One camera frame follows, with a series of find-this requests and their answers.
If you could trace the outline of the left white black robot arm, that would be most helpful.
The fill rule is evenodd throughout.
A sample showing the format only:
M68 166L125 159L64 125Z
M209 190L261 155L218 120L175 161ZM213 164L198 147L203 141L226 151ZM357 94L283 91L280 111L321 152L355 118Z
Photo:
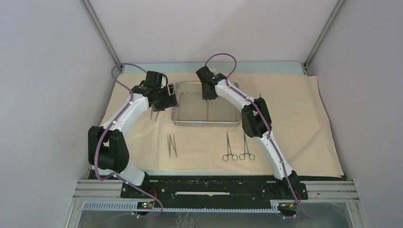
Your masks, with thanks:
M120 85L129 92L127 100L108 121L88 130L88 160L100 181L114 176L133 184L132 192L144 198L150 192L150 184L144 181L146 173L129 161L125 135L149 108L164 111L178 103L174 86L163 73L147 71L145 80L133 88Z

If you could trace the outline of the metal mesh instrument tray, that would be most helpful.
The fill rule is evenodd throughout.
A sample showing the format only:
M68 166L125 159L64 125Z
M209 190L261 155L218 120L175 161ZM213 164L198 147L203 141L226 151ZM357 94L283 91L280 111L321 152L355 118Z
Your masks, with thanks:
M175 84L178 106L172 109L171 120L184 127L237 127L241 123L240 111L223 97L203 100L200 82Z

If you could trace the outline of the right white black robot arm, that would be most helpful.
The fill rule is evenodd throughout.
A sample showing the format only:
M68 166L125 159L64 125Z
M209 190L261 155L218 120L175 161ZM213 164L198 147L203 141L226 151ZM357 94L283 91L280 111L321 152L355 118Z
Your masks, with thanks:
M284 199L290 198L295 193L300 179L276 142L265 100L262 97L254 98L247 95L235 87L225 75L214 74L207 66L198 69L196 75L202 85L204 100L222 97L241 112L244 133L260 144L273 167L274 177L278 182L277 194Z

